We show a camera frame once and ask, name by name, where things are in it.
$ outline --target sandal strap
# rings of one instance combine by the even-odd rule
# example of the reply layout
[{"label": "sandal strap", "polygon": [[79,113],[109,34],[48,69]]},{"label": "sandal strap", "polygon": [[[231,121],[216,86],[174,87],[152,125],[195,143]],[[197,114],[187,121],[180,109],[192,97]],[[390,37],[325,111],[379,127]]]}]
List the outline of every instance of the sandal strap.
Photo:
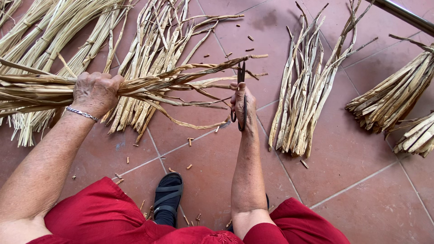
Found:
[{"label": "sandal strap", "polygon": [[168,191],[178,191],[178,190],[182,190],[182,185],[157,187],[155,192],[168,192]]},{"label": "sandal strap", "polygon": [[154,218],[160,210],[170,211],[171,213],[173,213],[174,216],[176,216],[176,210],[173,207],[169,205],[162,205],[154,210]]},{"label": "sandal strap", "polygon": [[168,194],[168,195],[166,195],[166,196],[160,198],[158,201],[156,201],[156,202],[154,203],[154,206],[158,206],[158,205],[160,205],[162,202],[164,202],[165,200],[168,200],[168,199],[170,199],[170,198],[174,198],[174,197],[177,197],[177,196],[181,196],[181,191],[172,192],[172,193],[170,193],[170,194]]}]

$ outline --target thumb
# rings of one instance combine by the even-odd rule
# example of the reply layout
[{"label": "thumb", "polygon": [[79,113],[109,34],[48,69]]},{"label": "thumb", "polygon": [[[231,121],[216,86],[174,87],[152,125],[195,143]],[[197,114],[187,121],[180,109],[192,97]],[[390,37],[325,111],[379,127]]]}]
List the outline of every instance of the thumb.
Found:
[{"label": "thumb", "polygon": [[238,84],[238,89],[235,92],[237,97],[237,102],[244,102],[244,95],[246,92],[246,84],[244,82],[241,82]]}]

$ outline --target person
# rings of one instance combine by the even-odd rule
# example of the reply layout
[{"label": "person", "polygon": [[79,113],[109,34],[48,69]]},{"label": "person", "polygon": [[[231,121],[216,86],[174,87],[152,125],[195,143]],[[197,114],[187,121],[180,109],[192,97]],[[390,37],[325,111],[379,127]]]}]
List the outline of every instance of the person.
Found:
[{"label": "person", "polygon": [[[234,233],[204,226],[175,228],[183,190],[178,173],[169,173],[160,181],[154,221],[146,221],[134,201],[108,177],[56,204],[71,163],[95,123],[93,117],[101,118],[116,105],[116,92],[123,81],[119,75],[112,78],[97,72],[84,72],[77,78],[70,110],[0,190],[1,243],[349,243],[339,230],[294,198],[268,213],[256,102],[243,82],[230,84],[235,91],[232,111],[240,125],[246,120],[231,190]],[[80,111],[89,116],[78,114]]]}]

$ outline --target hand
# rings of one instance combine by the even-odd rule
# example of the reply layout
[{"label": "hand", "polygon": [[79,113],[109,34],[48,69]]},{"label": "hand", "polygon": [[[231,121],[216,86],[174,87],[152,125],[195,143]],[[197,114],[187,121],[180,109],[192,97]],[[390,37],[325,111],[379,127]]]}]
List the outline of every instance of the hand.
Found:
[{"label": "hand", "polygon": [[120,75],[112,78],[108,73],[83,72],[77,77],[71,108],[101,118],[118,103],[116,93],[123,81]]},{"label": "hand", "polygon": [[237,84],[231,82],[230,89],[235,91],[230,103],[232,104],[232,111],[237,116],[238,123],[243,127],[244,120],[244,95],[246,95],[247,102],[247,121],[246,129],[250,130],[256,127],[256,98],[250,93],[250,90],[246,87],[244,82]]}]

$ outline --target pile of dried stalks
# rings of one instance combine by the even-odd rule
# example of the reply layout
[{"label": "pile of dried stalks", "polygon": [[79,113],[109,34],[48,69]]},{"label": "pile of dried stalks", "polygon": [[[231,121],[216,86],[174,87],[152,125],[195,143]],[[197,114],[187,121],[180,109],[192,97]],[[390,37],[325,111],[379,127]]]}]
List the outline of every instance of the pile of dried stalks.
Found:
[{"label": "pile of dried stalks", "polygon": [[416,44],[424,52],[345,106],[345,109],[356,116],[360,127],[364,126],[375,133],[390,131],[399,120],[405,119],[434,76],[434,46],[426,46],[408,38],[389,36]]},{"label": "pile of dried stalks", "polygon": [[[236,79],[234,77],[214,78],[203,81],[191,82],[206,74],[216,73],[224,69],[238,69],[236,64],[241,61],[248,60],[249,58],[263,58],[268,55],[249,55],[236,59],[231,59],[221,64],[185,64],[173,68],[170,71],[157,74],[142,76],[134,79],[126,80],[122,83],[118,90],[118,95],[125,98],[134,98],[139,101],[144,101],[155,109],[160,110],[171,121],[181,126],[193,129],[209,129],[217,127],[225,123],[225,121],[207,126],[195,126],[178,121],[170,117],[164,108],[158,102],[165,102],[173,106],[197,106],[197,107],[210,107],[217,109],[227,109],[227,107],[215,106],[213,104],[230,99],[227,97],[211,102],[177,102],[163,98],[162,94],[171,90],[197,90],[200,91],[204,88],[218,87],[229,89],[229,85],[215,84],[216,81],[222,79]],[[73,89],[77,78],[60,77],[49,74],[47,72],[21,66],[16,63],[10,63],[0,59],[3,65],[15,67],[23,71],[33,73],[25,75],[0,75],[0,117],[24,114],[36,111],[46,111],[58,107],[64,107],[73,102]],[[180,73],[181,71],[205,68],[204,70],[193,73]],[[247,78],[257,77],[251,74]]]},{"label": "pile of dried stalks", "polygon": [[428,153],[434,149],[434,110],[431,110],[431,114],[413,120],[407,120],[408,124],[395,128],[389,131],[388,135],[396,130],[412,127],[402,138],[396,142],[393,151],[398,152],[410,152],[412,154],[419,154],[426,158]]},{"label": "pile of dried stalks", "polygon": [[[306,158],[308,158],[310,156],[313,131],[315,130],[322,107],[332,89],[338,66],[346,57],[377,39],[375,38],[358,49],[353,50],[357,34],[356,24],[372,5],[371,3],[357,18],[356,13],[360,2],[361,0],[358,1],[357,6],[354,6],[354,2],[350,1],[351,16],[342,30],[332,55],[323,68],[324,52],[321,40],[319,39],[319,28],[324,22],[325,17],[321,21],[319,21],[319,17],[327,5],[318,13],[314,21],[308,25],[305,13],[298,3],[296,3],[302,12],[302,28],[297,41],[294,40],[288,28],[291,36],[290,52],[283,71],[279,105],[270,131],[269,150],[273,147],[278,122],[282,116],[276,149],[281,149],[282,152],[291,151],[292,157],[306,155]],[[354,30],[353,39],[349,47],[342,52],[342,46],[351,30]],[[291,85],[294,64],[297,79]]]},{"label": "pile of dried stalks", "polygon": [[[131,125],[139,132],[137,138],[137,141],[139,141],[155,110],[164,111],[158,105],[159,102],[168,102],[177,106],[182,104],[182,106],[215,107],[200,102],[198,104],[178,103],[168,100],[167,98],[172,97],[164,95],[165,92],[173,89],[195,89],[205,96],[220,100],[207,93],[203,88],[221,87],[222,85],[212,83],[218,80],[236,79],[236,77],[225,77],[190,82],[188,85],[183,85],[183,82],[191,81],[191,79],[185,79],[186,75],[197,78],[203,74],[179,75],[173,73],[174,70],[180,72],[194,67],[208,68],[203,71],[205,73],[215,72],[216,65],[197,64],[181,66],[177,69],[174,69],[174,67],[186,43],[193,35],[207,32],[207,35],[197,43],[183,61],[183,65],[188,62],[210,32],[214,31],[220,19],[243,17],[243,15],[190,17],[188,3],[189,0],[148,0],[139,13],[137,33],[131,44],[130,52],[123,60],[118,72],[128,80],[128,85],[124,87],[124,89],[128,88],[128,92],[127,94],[119,93],[121,97],[118,105],[102,119],[102,122],[106,121],[107,125],[112,122],[109,133],[116,130],[125,130],[127,125]],[[131,0],[128,3],[124,2],[124,0],[35,0],[29,11],[0,40],[0,56],[3,58],[0,64],[0,74],[4,78],[2,78],[1,89],[3,92],[6,90],[11,92],[2,94],[1,100],[3,104],[0,105],[0,111],[2,111],[3,116],[10,115],[7,118],[8,123],[9,125],[13,124],[15,127],[12,138],[16,133],[19,133],[19,145],[33,145],[32,132],[43,130],[50,119],[52,119],[51,125],[53,125],[60,118],[64,106],[71,102],[71,85],[74,82],[74,77],[85,71],[90,61],[95,58],[98,51],[105,45],[104,42],[107,38],[109,39],[109,53],[106,66],[102,71],[109,71],[115,56],[115,50],[122,38],[126,18],[116,43],[113,43],[113,29],[123,16],[128,15],[128,11],[133,5]],[[79,48],[75,56],[67,63],[60,56],[59,58],[64,62],[65,67],[57,76],[50,74],[49,71],[57,53],[62,50],[78,30],[96,17],[99,20],[86,43]],[[206,17],[206,20],[195,24],[194,21],[198,17]],[[41,21],[36,25],[35,29],[23,36],[40,19]],[[222,69],[227,69],[231,65],[221,64],[217,69],[222,67],[224,67]],[[165,72],[169,72],[170,75],[161,78],[165,76]],[[28,73],[47,76],[21,76]],[[182,82],[180,85],[170,87],[168,84],[175,78],[179,78],[178,80]],[[58,79],[65,79],[67,83],[61,85],[61,88],[56,83]]]},{"label": "pile of dried stalks", "polygon": [[[49,72],[57,53],[90,20],[99,17],[100,21],[95,27],[93,35],[101,35],[103,40],[106,39],[108,30],[106,34],[101,31],[98,32],[98,30],[110,27],[110,22],[107,23],[107,16],[117,16],[120,9],[125,13],[124,8],[126,6],[122,4],[123,1],[35,0],[29,11],[20,19],[17,25],[1,39],[0,46],[2,49],[0,51],[2,52],[2,58],[5,61],[17,62],[21,66],[33,67],[41,69],[44,72]],[[41,18],[40,23],[35,25],[35,28],[22,38],[27,29]],[[86,63],[81,63],[85,56],[90,54],[90,47],[94,44],[90,42],[88,40],[74,58],[70,60],[72,64],[77,63],[76,66],[72,66],[72,69],[77,73],[84,71],[87,66]],[[99,51],[100,43],[95,48],[94,55]],[[10,75],[26,74],[28,72],[20,68],[11,67],[10,65],[1,65],[0,73],[2,75]],[[55,110],[44,110],[25,115],[15,114],[8,117],[9,125],[13,124],[15,128],[12,139],[19,132],[19,145],[33,145],[32,131],[43,130],[54,112]]]},{"label": "pile of dried stalks", "polygon": [[[143,76],[155,76],[172,70],[189,39],[193,35],[206,32],[205,37],[196,44],[182,62],[182,65],[185,65],[210,32],[214,31],[220,19],[244,16],[200,15],[189,17],[189,0],[182,0],[177,6],[176,2],[177,0],[148,1],[139,13],[137,32],[127,56],[119,67],[118,74],[123,75],[126,79],[136,79]],[[207,19],[195,24],[194,21],[198,17],[206,17]],[[197,89],[197,91],[210,98],[218,99],[203,89]],[[115,131],[124,131],[126,126],[130,125],[139,133],[136,139],[136,143],[138,143],[155,110],[159,109],[160,101],[158,99],[167,97],[164,93],[165,91],[154,93],[156,97],[154,99],[149,98],[154,103],[141,101],[132,96],[123,96],[119,99],[117,106],[104,116],[101,123],[106,122],[106,125],[111,123],[109,134]]]}]

